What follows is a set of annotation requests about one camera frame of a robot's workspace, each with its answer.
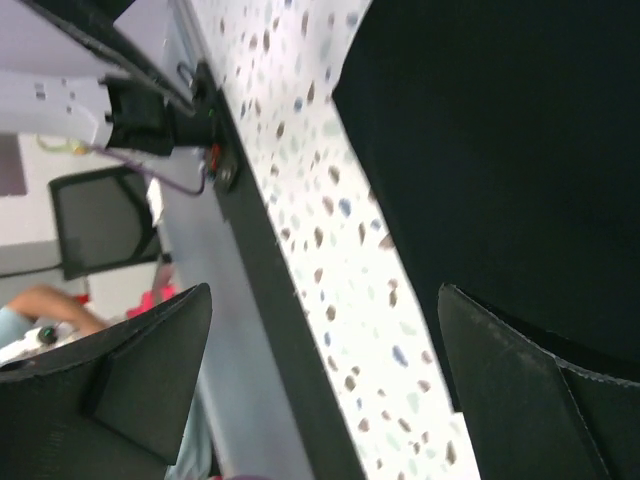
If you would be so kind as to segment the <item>black office chair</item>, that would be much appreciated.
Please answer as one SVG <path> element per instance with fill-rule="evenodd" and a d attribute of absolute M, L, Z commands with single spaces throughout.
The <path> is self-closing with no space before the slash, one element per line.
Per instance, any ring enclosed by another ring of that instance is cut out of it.
<path fill-rule="evenodd" d="M 48 184 L 66 280 L 141 263 L 162 253 L 139 173 L 117 166 Z"/>

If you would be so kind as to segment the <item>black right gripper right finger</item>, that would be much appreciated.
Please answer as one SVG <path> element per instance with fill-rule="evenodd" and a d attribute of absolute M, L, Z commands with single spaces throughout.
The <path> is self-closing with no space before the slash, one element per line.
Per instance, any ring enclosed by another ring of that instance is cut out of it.
<path fill-rule="evenodd" d="M 639 365 L 504 314 L 454 285 L 438 318 L 484 479 L 636 479 Z"/>

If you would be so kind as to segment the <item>person forearm background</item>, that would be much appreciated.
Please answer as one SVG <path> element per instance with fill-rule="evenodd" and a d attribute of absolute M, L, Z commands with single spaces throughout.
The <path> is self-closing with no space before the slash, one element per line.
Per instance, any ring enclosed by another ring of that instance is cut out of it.
<path fill-rule="evenodd" d="M 69 294 L 47 285 L 31 287 L 8 302 L 7 307 L 35 323 L 41 317 L 72 326 L 82 335 L 104 330 L 108 324 Z"/>

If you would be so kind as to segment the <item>black t shirt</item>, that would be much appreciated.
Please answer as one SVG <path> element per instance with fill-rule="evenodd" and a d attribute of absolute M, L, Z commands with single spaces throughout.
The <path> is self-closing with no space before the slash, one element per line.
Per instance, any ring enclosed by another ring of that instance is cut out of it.
<path fill-rule="evenodd" d="M 639 5 L 375 1 L 334 92 L 446 380 L 453 284 L 639 376 Z"/>

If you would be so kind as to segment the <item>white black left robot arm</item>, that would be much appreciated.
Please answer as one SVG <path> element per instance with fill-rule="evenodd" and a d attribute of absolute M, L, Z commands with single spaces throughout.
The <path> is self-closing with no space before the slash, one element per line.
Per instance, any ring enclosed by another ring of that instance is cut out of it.
<path fill-rule="evenodd" d="M 3 71 L 1 131 L 78 140 L 167 157 L 176 147 L 214 143 L 213 106 L 186 115 L 123 77 L 65 78 Z"/>

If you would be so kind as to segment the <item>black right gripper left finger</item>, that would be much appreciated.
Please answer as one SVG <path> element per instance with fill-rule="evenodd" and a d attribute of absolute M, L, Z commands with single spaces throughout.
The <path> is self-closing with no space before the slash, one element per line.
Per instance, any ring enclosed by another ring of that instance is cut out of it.
<path fill-rule="evenodd" d="M 175 464 L 209 333 L 196 285 L 1 369 L 4 479 L 161 479 Z"/>

